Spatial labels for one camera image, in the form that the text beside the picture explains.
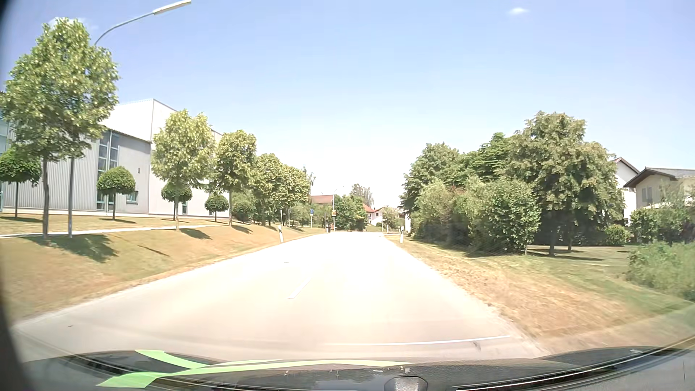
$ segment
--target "industrial building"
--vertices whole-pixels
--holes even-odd
[[[117,105],[108,119],[102,122],[108,131],[101,140],[92,143],[85,156],[75,160],[73,213],[110,215],[114,208],[117,216],[162,216],[174,212],[174,204],[161,197],[165,182],[155,177],[150,169],[152,150],[156,148],[153,136],[164,127],[165,121],[176,110],[156,99],[146,99]],[[222,134],[213,131],[215,140]],[[0,153],[11,143],[13,132],[7,122],[0,122]],[[114,199],[97,192],[97,178],[109,168],[123,166],[133,174],[136,191],[116,195]],[[69,161],[50,163],[48,169],[49,208],[51,213],[67,213],[67,193],[70,173]],[[15,184],[3,183],[0,189],[0,210],[15,208]],[[208,194],[193,189],[193,198],[179,205],[179,213],[187,216],[207,217],[204,203]],[[19,212],[41,213],[43,208],[42,184],[19,185]],[[218,213],[228,217],[228,212]]]

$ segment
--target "gable roof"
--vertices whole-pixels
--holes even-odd
[[[635,187],[638,183],[642,182],[644,178],[647,178],[649,175],[663,175],[675,181],[682,178],[695,178],[695,170],[690,170],[686,168],[645,167],[639,174],[635,175],[635,177],[627,181],[627,183],[625,183],[625,186],[623,187]]]
[[[333,203],[333,194],[312,195],[311,202],[314,204],[331,204]]]
[[[619,157],[618,159],[614,159],[613,161],[615,162],[615,164],[618,164],[618,163],[620,163],[620,162],[622,161],[627,167],[630,168],[630,170],[634,171],[635,174],[639,174],[639,170],[637,170],[637,169],[635,168],[635,166],[633,166],[632,164],[630,164],[630,163],[629,163],[627,160],[625,160],[623,157]]]

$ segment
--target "sky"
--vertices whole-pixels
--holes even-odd
[[[96,39],[170,2],[11,2],[3,80],[55,17]],[[380,207],[425,143],[475,150],[537,111],[585,119],[586,140],[639,169],[695,168],[694,19],[692,0],[193,0],[99,44],[121,103],[204,112],[313,171],[314,194],[360,183]]]

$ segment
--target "grass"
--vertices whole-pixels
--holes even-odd
[[[377,227],[377,226],[375,226],[375,225],[367,224],[367,229],[366,229],[366,231],[367,231],[367,232],[381,232],[381,231],[382,231],[382,228],[381,228],[381,227]]]
[[[322,233],[285,229],[285,240]],[[276,230],[235,224],[0,239],[3,299],[13,321],[278,244]]]
[[[695,334],[692,302],[624,279],[629,247],[575,247],[549,257],[488,255],[387,237],[553,352],[663,345]]]
[[[42,215],[20,214],[15,220],[11,213],[0,213],[0,234],[19,234],[29,232],[41,232]],[[213,225],[215,220],[203,218],[179,217],[181,226],[185,225]],[[227,220],[218,218],[217,224],[227,224]],[[107,230],[113,228],[135,227],[166,227],[174,225],[171,217],[117,217],[111,220],[111,216],[73,216],[72,229],[75,231]],[[67,231],[67,215],[52,214],[49,217],[50,232]]]

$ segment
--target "asphalt road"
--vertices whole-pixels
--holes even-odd
[[[222,360],[529,358],[489,306],[378,233],[321,234],[14,326],[22,360],[161,349]]]

